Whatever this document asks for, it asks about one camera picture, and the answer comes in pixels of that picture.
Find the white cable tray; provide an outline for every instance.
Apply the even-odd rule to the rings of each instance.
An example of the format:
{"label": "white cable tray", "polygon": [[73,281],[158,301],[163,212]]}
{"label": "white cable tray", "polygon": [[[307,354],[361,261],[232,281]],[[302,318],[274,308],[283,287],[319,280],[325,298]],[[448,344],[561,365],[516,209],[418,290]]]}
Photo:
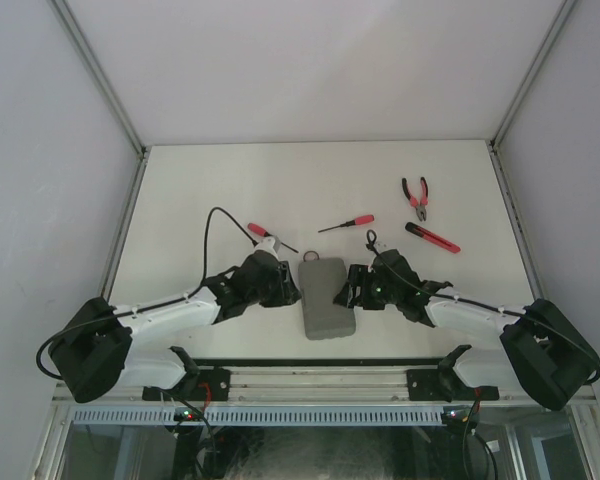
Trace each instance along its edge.
{"label": "white cable tray", "polygon": [[[184,407],[76,406],[72,420],[91,425],[175,425]],[[205,413],[218,426],[427,426],[441,425],[437,406],[212,406]],[[184,425],[198,425],[186,422]]]}

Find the white wall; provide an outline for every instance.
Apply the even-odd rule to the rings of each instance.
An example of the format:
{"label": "white wall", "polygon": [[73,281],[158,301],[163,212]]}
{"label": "white wall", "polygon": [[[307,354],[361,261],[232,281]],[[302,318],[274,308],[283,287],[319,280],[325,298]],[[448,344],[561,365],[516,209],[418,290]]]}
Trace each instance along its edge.
{"label": "white wall", "polygon": [[562,0],[69,0],[149,145],[491,138]]}
{"label": "white wall", "polygon": [[600,353],[600,0],[576,7],[503,156],[541,280]]}
{"label": "white wall", "polygon": [[0,1],[0,480],[28,471],[35,351],[97,293],[134,165],[47,3]]}

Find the red utility knife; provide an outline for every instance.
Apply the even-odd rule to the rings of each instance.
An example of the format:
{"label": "red utility knife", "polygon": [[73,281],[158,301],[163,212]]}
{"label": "red utility knife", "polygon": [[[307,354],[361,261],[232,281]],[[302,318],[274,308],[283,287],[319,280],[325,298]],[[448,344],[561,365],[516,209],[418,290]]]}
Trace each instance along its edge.
{"label": "red utility knife", "polygon": [[444,248],[445,250],[449,250],[451,253],[458,253],[460,251],[460,247],[455,243],[451,243],[449,240],[445,240],[444,238],[436,235],[433,232],[430,232],[426,228],[416,225],[413,222],[407,223],[404,228],[407,232],[413,233],[414,235],[425,239],[427,242],[431,242],[434,245]]}

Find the red-handled pliers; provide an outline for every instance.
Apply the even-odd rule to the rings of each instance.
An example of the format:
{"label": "red-handled pliers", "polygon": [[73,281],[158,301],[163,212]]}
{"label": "red-handled pliers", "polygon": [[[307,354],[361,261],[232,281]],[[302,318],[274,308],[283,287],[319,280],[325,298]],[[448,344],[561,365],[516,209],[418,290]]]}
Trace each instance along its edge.
{"label": "red-handled pliers", "polygon": [[429,185],[427,185],[427,181],[424,177],[420,177],[420,186],[422,187],[422,197],[420,198],[420,203],[418,203],[418,199],[409,191],[407,179],[402,179],[402,191],[409,200],[411,206],[416,209],[418,219],[421,222],[424,222],[427,220],[427,209],[425,207],[429,205]]}

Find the red-handled screwdriver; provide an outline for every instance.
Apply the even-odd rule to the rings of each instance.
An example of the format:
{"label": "red-handled screwdriver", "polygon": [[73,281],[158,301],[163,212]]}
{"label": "red-handled screwdriver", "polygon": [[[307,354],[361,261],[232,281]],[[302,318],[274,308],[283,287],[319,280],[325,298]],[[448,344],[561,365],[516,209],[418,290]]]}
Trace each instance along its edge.
{"label": "red-handled screwdriver", "polygon": [[353,220],[349,220],[348,222],[344,222],[340,225],[336,225],[335,227],[325,228],[324,230],[318,230],[318,233],[326,232],[327,230],[333,230],[335,228],[343,228],[343,227],[353,227],[354,225],[366,225],[367,223],[371,223],[375,220],[373,215],[363,215],[358,218],[354,218]]}
{"label": "red-handled screwdriver", "polygon": [[[253,233],[255,233],[256,235],[260,235],[261,237],[273,237],[274,236],[274,235],[271,235],[269,232],[267,232],[260,225],[256,225],[255,223],[250,223],[249,225],[247,225],[247,228],[249,230],[251,230]],[[295,248],[291,248],[289,245],[287,245],[284,242],[280,242],[280,243],[282,245],[284,245],[285,247],[287,247],[292,252],[298,253],[298,251]]]}

